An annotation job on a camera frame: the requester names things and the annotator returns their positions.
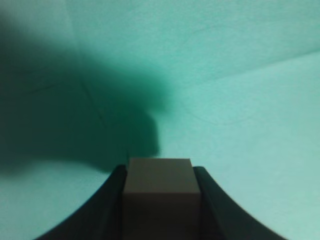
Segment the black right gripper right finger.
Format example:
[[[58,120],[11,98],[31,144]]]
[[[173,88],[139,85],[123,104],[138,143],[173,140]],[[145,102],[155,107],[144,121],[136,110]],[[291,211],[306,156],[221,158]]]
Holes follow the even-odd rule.
[[[193,167],[201,191],[200,240],[283,240],[242,207],[203,166]]]

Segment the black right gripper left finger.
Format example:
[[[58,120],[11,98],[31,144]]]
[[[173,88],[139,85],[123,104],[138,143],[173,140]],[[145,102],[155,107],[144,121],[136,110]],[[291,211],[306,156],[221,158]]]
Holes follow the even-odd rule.
[[[127,177],[118,165],[99,189],[75,212],[38,240],[121,240],[122,193]]]

